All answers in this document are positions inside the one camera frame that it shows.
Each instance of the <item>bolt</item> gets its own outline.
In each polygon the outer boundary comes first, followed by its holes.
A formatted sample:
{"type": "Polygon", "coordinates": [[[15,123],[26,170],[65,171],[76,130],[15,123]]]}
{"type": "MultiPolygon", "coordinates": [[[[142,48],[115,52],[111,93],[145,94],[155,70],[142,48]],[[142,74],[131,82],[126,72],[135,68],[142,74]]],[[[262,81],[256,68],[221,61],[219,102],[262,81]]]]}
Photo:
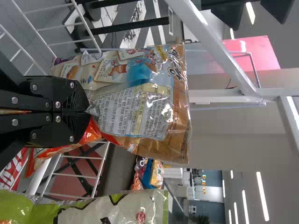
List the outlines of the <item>bolt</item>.
{"type": "Polygon", "coordinates": [[[61,106],[60,102],[57,101],[57,102],[55,103],[55,107],[58,109],[58,108],[60,108],[60,106],[61,106]]]}
{"type": "Polygon", "coordinates": [[[60,116],[56,116],[55,120],[56,120],[57,123],[59,123],[61,121],[61,117],[60,116]]]}
{"type": "Polygon", "coordinates": [[[19,121],[17,119],[12,119],[11,123],[12,123],[13,126],[18,126],[19,121]]]}
{"type": "Polygon", "coordinates": [[[32,85],[32,89],[33,89],[34,91],[36,91],[36,90],[37,90],[37,85],[33,84],[33,85],[32,85]]]}
{"type": "Polygon", "coordinates": [[[17,104],[17,103],[19,102],[19,99],[18,99],[17,97],[12,97],[12,98],[11,98],[11,102],[12,102],[13,104],[17,104]]]}
{"type": "Polygon", "coordinates": [[[36,133],[32,134],[32,139],[36,139],[36,133]]]}

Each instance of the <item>nutrition label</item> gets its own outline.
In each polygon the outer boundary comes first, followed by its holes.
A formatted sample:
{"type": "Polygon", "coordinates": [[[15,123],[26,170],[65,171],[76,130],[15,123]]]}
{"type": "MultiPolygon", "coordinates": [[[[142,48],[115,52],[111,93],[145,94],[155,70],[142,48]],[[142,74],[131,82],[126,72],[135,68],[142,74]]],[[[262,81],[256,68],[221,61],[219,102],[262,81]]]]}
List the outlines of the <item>nutrition label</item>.
{"type": "Polygon", "coordinates": [[[99,127],[106,133],[163,140],[172,116],[172,89],[146,83],[98,96],[99,127]]]}

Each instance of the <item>plastic packaging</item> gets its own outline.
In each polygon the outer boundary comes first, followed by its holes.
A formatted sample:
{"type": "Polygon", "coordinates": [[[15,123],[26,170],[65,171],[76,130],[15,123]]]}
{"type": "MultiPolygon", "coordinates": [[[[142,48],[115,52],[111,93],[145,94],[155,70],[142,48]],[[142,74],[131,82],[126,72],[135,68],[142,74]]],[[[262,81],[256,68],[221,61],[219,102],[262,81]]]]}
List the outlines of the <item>plastic packaging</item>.
{"type": "Polygon", "coordinates": [[[77,144],[72,144],[57,148],[33,148],[30,152],[26,177],[31,176],[48,158],[59,154],[69,152],[89,142],[101,139],[100,130],[94,120],[91,118],[84,135],[77,144]]]}
{"type": "Polygon", "coordinates": [[[97,71],[104,59],[117,60],[117,51],[102,54],[76,55],[69,58],[54,58],[52,60],[50,75],[67,79],[78,80],[84,90],[97,90],[112,83],[96,82],[97,71]]]}
{"type": "Polygon", "coordinates": [[[143,157],[188,163],[191,121],[184,45],[117,54],[103,59],[94,77],[95,82],[114,84],[85,91],[90,102],[86,112],[94,115],[108,141],[143,157]]]}
{"type": "Polygon", "coordinates": [[[152,164],[150,184],[161,189],[163,185],[164,168],[160,161],[155,160],[152,164]]]}
{"type": "Polygon", "coordinates": [[[0,190],[0,223],[168,224],[168,191],[143,190],[81,201],[0,190]]]}
{"type": "Polygon", "coordinates": [[[0,175],[0,189],[10,189],[17,190],[20,175],[18,175],[22,167],[25,166],[26,160],[26,152],[28,151],[27,148],[23,148],[11,161],[9,164],[6,165],[3,172],[0,175]]]}

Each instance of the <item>ceiling light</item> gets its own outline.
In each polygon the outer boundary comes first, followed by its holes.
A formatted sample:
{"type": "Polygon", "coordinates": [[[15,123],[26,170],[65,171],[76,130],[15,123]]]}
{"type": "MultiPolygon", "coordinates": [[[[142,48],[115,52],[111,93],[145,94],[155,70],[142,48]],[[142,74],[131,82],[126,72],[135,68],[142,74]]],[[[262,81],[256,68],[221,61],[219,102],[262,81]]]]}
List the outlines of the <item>ceiling light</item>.
{"type": "Polygon", "coordinates": [[[245,191],[242,191],[242,197],[243,197],[243,205],[244,205],[244,213],[245,213],[245,221],[246,224],[249,224],[249,218],[248,218],[248,210],[247,210],[247,202],[246,202],[246,196],[245,191]]]}
{"type": "Polygon", "coordinates": [[[235,224],[239,224],[237,203],[236,202],[234,203],[234,210],[235,210],[235,224]]]}
{"type": "Polygon", "coordinates": [[[261,196],[261,201],[262,201],[263,216],[265,218],[265,221],[267,222],[267,221],[269,221],[269,213],[268,213],[265,193],[263,191],[263,182],[262,182],[261,172],[257,172],[256,177],[257,177],[258,189],[260,191],[260,196],[261,196]]]}
{"type": "Polygon", "coordinates": [[[230,29],[230,37],[232,38],[232,40],[235,39],[234,31],[232,28],[230,29]]]}
{"type": "Polygon", "coordinates": [[[251,24],[253,25],[254,24],[254,20],[256,19],[256,15],[255,15],[255,13],[253,11],[253,7],[252,7],[251,2],[247,2],[246,3],[246,8],[247,8],[247,12],[248,12],[251,24]]]}
{"type": "Polygon", "coordinates": [[[232,213],[228,210],[229,224],[232,224],[232,213]]]}
{"type": "Polygon", "coordinates": [[[223,189],[223,197],[225,198],[225,186],[224,186],[224,180],[222,180],[222,189],[223,189]]]}

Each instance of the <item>orange snack bag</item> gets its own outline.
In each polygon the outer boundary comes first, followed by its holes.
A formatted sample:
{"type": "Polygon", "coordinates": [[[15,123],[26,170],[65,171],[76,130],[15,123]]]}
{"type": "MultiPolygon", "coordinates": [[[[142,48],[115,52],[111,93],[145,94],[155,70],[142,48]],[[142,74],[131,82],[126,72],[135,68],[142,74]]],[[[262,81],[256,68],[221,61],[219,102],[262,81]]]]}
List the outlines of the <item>orange snack bag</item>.
{"type": "Polygon", "coordinates": [[[83,146],[89,142],[101,139],[102,136],[100,134],[100,130],[94,120],[91,118],[87,129],[82,136],[81,140],[77,144],[72,144],[68,146],[62,146],[57,148],[33,148],[30,152],[26,177],[31,176],[42,164],[45,160],[51,158],[52,156],[69,152],[73,149],[76,149],[80,146],[83,146]]]}

